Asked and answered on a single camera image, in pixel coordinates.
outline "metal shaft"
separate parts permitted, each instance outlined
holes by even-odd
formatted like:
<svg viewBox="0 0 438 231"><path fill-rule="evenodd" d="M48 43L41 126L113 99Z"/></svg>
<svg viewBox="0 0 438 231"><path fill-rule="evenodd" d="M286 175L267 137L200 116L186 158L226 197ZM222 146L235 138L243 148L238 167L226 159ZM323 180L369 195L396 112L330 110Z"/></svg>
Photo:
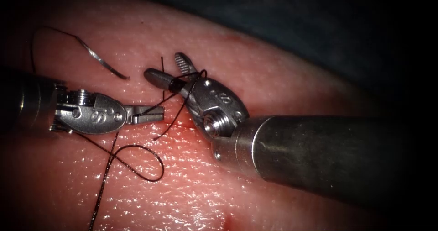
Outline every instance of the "metal shaft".
<svg viewBox="0 0 438 231"><path fill-rule="evenodd" d="M232 138L213 141L228 169L354 205L388 210L404 187L410 136L368 118L249 118Z"/></svg>
<svg viewBox="0 0 438 231"><path fill-rule="evenodd" d="M0 132L49 131L56 111L56 82L8 68L2 70Z"/></svg>

